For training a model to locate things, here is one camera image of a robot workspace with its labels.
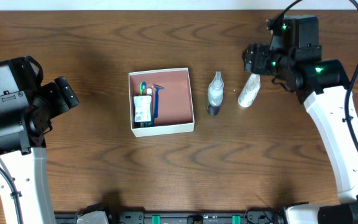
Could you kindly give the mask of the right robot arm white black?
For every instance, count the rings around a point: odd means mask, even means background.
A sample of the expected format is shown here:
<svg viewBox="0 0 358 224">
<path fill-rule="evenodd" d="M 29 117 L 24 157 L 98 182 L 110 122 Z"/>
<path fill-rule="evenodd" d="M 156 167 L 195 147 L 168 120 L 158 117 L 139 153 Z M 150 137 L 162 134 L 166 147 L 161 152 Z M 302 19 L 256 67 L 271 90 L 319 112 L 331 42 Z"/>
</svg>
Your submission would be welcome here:
<svg viewBox="0 0 358 224">
<path fill-rule="evenodd" d="M 298 49 L 250 44 L 244 69 L 271 75 L 296 96 L 315 123 L 334 171 L 339 204 L 298 203 L 261 211 L 270 223 L 358 223 L 358 117 L 341 62 L 318 45 Z"/>
</svg>

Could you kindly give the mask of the white bamboo print lotion tube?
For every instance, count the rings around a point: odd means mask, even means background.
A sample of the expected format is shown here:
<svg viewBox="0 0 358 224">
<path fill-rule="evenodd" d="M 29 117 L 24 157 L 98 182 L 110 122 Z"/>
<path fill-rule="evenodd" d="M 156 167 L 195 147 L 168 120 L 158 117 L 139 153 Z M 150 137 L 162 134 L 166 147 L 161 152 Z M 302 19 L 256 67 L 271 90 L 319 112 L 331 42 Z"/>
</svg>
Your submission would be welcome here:
<svg viewBox="0 0 358 224">
<path fill-rule="evenodd" d="M 260 87 L 260 75 L 252 73 L 237 99 L 238 105 L 241 108 L 250 107 L 256 99 Z"/>
</svg>

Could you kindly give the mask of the green white soap bar pack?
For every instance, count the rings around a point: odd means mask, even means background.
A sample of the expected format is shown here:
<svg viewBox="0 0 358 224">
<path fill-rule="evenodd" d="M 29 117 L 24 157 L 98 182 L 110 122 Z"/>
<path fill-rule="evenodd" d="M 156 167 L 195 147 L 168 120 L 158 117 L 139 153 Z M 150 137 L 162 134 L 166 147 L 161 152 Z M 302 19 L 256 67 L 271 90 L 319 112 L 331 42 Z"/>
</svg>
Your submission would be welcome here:
<svg viewBox="0 0 358 224">
<path fill-rule="evenodd" d="M 134 122 L 146 123 L 152 120 L 152 96 L 139 95 L 134 97 Z"/>
</svg>

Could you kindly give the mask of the clear spray bottle dark base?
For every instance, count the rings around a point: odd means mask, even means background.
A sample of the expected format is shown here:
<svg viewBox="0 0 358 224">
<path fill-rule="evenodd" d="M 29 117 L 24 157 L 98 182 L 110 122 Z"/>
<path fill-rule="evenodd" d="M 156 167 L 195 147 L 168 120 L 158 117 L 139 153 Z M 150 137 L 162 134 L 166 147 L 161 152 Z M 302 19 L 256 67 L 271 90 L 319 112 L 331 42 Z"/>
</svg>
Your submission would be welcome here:
<svg viewBox="0 0 358 224">
<path fill-rule="evenodd" d="M 206 110 L 210 116 L 216 116 L 219 113 L 223 102 L 224 82 L 222 74 L 217 71 L 214 79 L 209 84 L 208 96 L 206 100 Z"/>
</svg>

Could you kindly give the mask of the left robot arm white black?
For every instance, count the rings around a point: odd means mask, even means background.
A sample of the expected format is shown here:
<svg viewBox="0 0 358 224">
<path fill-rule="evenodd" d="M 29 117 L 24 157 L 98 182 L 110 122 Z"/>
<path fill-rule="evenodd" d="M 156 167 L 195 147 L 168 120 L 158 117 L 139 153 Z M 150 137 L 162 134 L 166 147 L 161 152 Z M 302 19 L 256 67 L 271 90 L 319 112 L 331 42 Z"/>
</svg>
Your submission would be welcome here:
<svg viewBox="0 0 358 224">
<path fill-rule="evenodd" d="M 0 62 L 0 198 L 7 223 L 55 223 L 47 182 L 45 134 L 78 106 L 64 76 L 42 84 L 31 56 Z"/>
</svg>

